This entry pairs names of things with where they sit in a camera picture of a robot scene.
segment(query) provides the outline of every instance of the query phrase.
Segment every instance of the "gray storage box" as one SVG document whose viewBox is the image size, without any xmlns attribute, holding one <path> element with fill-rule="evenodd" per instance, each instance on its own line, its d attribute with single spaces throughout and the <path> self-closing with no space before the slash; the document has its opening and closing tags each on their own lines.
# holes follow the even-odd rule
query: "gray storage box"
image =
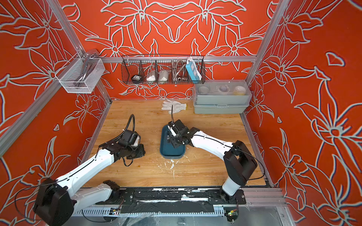
<svg viewBox="0 0 362 226">
<path fill-rule="evenodd" d="M 196 114 L 239 114 L 251 99 L 244 80 L 206 80 L 195 84 L 192 92 Z"/>
</svg>

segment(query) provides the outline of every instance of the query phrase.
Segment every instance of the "silver mesh basket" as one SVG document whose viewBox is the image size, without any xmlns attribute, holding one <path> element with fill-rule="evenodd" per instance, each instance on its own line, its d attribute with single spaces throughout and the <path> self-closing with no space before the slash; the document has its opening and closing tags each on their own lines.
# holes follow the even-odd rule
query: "silver mesh basket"
<svg viewBox="0 0 362 226">
<path fill-rule="evenodd" d="M 59 79 L 67 93 L 92 93 L 101 78 L 105 68 L 101 59 L 92 59 L 89 62 L 96 64 L 91 73 L 81 79 L 80 71 L 83 66 L 81 59 L 75 59 L 72 67 Z"/>
</svg>

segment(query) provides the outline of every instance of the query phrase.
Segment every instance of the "clear plastic lid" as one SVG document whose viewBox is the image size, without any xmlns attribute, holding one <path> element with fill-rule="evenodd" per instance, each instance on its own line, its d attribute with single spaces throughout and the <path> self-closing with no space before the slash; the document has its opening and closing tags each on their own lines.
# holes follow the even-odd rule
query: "clear plastic lid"
<svg viewBox="0 0 362 226">
<path fill-rule="evenodd" d="M 206 80 L 195 84 L 195 105 L 248 105 L 251 92 L 245 80 Z"/>
</svg>

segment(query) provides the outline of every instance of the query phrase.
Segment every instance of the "floral wallpaper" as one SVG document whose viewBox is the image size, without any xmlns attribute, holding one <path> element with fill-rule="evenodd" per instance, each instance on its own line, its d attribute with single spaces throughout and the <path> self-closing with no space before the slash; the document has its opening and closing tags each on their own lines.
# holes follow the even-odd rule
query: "floral wallpaper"
<svg viewBox="0 0 362 226">
<path fill-rule="evenodd" d="M 250 84 L 245 113 L 297 225 L 362 224 L 360 21 L 360 1 L 290 1 Z"/>
<path fill-rule="evenodd" d="M 80 165 L 107 103 L 96 87 L 92 94 L 62 88 L 0 158 L 0 225 L 37 225 L 33 205 L 38 188 L 22 188 L 57 178 Z"/>
<path fill-rule="evenodd" d="M 0 2 L 0 136 L 56 79 L 75 50 L 45 0 Z M 0 225 L 37 225 L 37 188 L 75 168 L 87 149 L 106 101 L 61 88 L 0 158 Z"/>
<path fill-rule="evenodd" d="M 75 50 L 45 0 L 1 1 L 0 40 L 2 136 L 73 58 Z"/>
<path fill-rule="evenodd" d="M 101 56 L 256 55 L 277 0 L 60 0 L 86 50 Z M 251 62 L 207 63 L 208 79 L 244 79 Z M 192 85 L 122 83 L 121 67 L 106 64 L 102 82 L 113 99 L 189 98 Z"/>
</svg>

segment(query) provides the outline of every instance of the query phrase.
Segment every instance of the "white glove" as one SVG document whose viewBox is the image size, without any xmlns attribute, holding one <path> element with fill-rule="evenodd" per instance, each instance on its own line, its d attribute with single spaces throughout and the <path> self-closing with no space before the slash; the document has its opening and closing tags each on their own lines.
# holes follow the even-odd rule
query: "white glove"
<svg viewBox="0 0 362 226">
<path fill-rule="evenodd" d="M 186 110 L 186 104 L 185 103 L 180 103 L 178 101 L 171 101 L 168 100 L 164 101 L 162 104 L 162 110 L 171 110 L 172 109 L 172 113 L 177 113 L 180 112 L 181 110 Z"/>
</svg>

